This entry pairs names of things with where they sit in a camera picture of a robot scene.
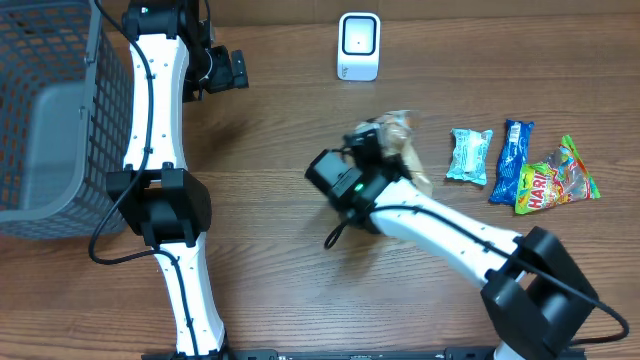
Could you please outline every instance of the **wire basket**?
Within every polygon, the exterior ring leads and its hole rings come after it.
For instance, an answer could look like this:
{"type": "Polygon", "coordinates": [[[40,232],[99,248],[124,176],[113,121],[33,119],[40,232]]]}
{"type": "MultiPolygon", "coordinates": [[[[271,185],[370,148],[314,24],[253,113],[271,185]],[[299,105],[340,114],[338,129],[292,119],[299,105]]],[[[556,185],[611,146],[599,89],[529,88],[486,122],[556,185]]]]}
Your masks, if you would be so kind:
{"type": "MultiPolygon", "coordinates": [[[[93,232],[112,206],[105,179],[122,167],[132,99],[93,2],[0,0],[0,234],[93,232]]],[[[123,225],[118,213],[104,232],[123,225]]]]}

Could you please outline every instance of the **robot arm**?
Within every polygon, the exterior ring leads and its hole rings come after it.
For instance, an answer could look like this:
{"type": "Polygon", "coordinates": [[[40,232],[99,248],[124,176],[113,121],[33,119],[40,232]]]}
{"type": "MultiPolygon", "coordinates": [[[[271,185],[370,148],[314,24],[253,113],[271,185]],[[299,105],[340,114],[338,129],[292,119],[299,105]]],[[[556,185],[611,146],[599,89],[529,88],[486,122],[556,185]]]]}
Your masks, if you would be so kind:
{"type": "MultiPolygon", "coordinates": [[[[118,210],[134,233],[143,236],[145,244],[158,252],[155,257],[167,283],[176,321],[177,355],[208,359],[222,354],[226,338],[213,301],[205,258],[211,200],[207,188],[187,171],[182,147],[182,103],[196,100],[194,91],[199,91],[201,98],[204,90],[214,93],[248,87],[248,80],[241,52],[232,53],[232,64],[224,46],[210,48],[210,24],[197,21],[198,1],[183,4],[151,6],[132,1],[123,16],[127,37],[136,40],[151,69],[153,125],[149,144],[152,152],[141,170],[140,184],[118,210]],[[177,260],[178,266],[162,252],[177,260]]],[[[133,46],[131,55],[133,124],[124,170],[107,176],[107,192],[114,201],[133,181],[147,146],[147,72],[133,46]]]]}
{"type": "MultiPolygon", "coordinates": [[[[445,258],[480,288],[503,340],[494,359],[558,359],[594,309],[584,296],[597,299],[560,241],[537,227],[526,236],[494,228],[424,196],[410,181],[401,158],[381,156],[378,135],[370,127],[345,136],[355,166],[337,155],[342,150],[325,150],[305,174],[345,219],[341,227],[351,224],[415,241],[421,249],[445,258]],[[564,291],[542,276],[523,289],[518,281],[533,268],[543,269],[546,276],[583,296],[564,291]]],[[[325,247],[332,246],[341,227],[325,247]]]]}
{"type": "MultiPolygon", "coordinates": [[[[508,254],[512,254],[518,247],[513,241],[520,236],[517,232],[491,227],[462,215],[425,196],[405,178],[389,184],[375,202],[377,207],[402,204],[431,210],[479,238],[493,242],[508,254]]],[[[372,213],[370,219],[381,233],[415,241],[420,249],[445,258],[453,269],[477,288],[482,288],[487,283],[487,271],[500,270],[506,262],[503,257],[487,251],[446,224],[424,214],[407,210],[378,211],[372,213]]]]}

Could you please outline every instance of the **snack package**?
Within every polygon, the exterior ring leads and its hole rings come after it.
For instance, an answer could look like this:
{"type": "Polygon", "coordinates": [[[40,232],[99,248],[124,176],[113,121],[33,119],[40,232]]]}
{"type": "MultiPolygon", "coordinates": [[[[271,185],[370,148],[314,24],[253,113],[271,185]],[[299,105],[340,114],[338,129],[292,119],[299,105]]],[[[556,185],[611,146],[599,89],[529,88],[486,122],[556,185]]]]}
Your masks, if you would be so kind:
{"type": "Polygon", "coordinates": [[[374,120],[361,123],[356,127],[356,130],[372,122],[380,124],[381,133],[384,137],[382,156],[391,157],[400,154],[402,161],[411,174],[413,184],[420,192],[431,197],[433,195],[433,183],[427,177],[418,153],[416,153],[411,143],[413,134],[411,126],[415,126],[419,117],[420,114],[417,111],[390,111],[374,120]]]}
{"type": "Polygon", "coordinates": [[[469,129],[452,129],[451,133],[456,137],[456,148],[453,149],[453,161],[447,177],[486,185],[485,160],[493,130],[479,133],[469,129]]]}
{"type": "Polygon", "coordinates": [[[515,206],[520,169],[527,163],[529,136],[535,124],[507,119],[507,140],[496,168],[497,181],[489,202],[515,206]]]}
{"type": "Polygon", "coordinates": [[[527,214],[582,199],[598,199],[600,192],[580,158],[571,136],[562,137],[556,151],[543,162],[520,171],[516,213],[527,214]]]}

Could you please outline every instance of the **wooden table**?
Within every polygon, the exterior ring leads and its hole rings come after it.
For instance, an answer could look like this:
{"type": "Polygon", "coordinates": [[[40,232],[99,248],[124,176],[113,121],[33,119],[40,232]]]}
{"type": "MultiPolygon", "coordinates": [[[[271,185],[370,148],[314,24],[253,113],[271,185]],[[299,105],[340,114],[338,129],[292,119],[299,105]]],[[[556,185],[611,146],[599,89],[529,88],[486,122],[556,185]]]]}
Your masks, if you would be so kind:
{"type": "MultiPolygon", "coordinates": [[[[337,224],[303,172],[360,120],[416,109],[415,145],[434,198],[483,222],[554,231],[601,299],[640,326],[640,15],[385,22],[373,83],[338,81],[336,26],[218,29],[244,50],[251,88],[185,106],[190,170],[211,192],[207,245],[216,305],[236,348],[426,350],[493,345],[478,290],[410,243],[337,224]],[[533,120],[530,159],[571,134],[602,199],[528,216],[487,198],[504,120],[533,120]],[[453,127],[493,129],[489,184],[444,180],[453,127]]],[[[126,44],[116,45],[126,54],[126,44]]],[[[104,267],[87,239],[0,241],[0,357],[136,359],[171,351],[175,333],[154,259],[104,267]]],[[[143,249],[127,232],[105,257],[143,249]]],[[[581,336],[618,331],[595,312],[581,336]]],[[[589,348],[592,359],[637,359],[636,332],[589,348]]]]}

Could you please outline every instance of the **blue wrapper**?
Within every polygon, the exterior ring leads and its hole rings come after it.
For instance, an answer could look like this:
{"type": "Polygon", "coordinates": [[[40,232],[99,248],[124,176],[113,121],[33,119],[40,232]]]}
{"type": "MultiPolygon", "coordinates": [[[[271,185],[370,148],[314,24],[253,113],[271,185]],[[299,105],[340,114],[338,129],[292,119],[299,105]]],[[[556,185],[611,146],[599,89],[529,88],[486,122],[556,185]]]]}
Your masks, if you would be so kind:
{"type": "Polygon", "coordinates": [[[533,122],[507,119],[507,139],[496,169],[498,179],[489,202],[515,206],[520,169],[527,163],[533,122]]]}

